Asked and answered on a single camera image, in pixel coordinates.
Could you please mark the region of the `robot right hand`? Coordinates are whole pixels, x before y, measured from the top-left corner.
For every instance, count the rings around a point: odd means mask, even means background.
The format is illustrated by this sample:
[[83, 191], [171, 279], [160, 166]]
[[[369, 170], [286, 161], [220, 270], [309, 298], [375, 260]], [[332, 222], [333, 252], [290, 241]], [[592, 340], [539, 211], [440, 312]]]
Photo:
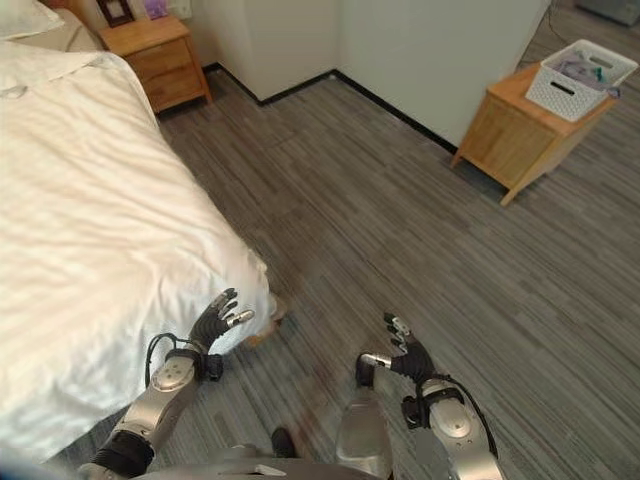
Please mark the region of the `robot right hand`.
[[399, 348], [402, 354], [389, 356], [381, 353], [361, 353], [355, 364], [356, 384], [372, 388], [374, 370], [385, 368], [410, 379], [416, 387], [421, 387], [436, 374], [433, 360], [404, 320], [390, 312], [384, 313], [383, 320], [387, 330], [392, 334], [391, 343]]

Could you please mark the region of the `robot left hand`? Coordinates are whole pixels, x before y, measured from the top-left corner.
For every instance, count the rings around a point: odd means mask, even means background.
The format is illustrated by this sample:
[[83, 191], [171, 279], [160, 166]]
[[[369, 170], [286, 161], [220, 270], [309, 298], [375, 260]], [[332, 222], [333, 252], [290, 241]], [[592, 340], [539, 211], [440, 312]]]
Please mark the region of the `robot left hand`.
[[234, 313], [238, 302], [234, 288], [222, 291], [202, 312], [189, 333], [188, 342], [202, 354], [207, 354], [215, 341], [229, 330], [249, 322], [255, 312], [246, 309]]

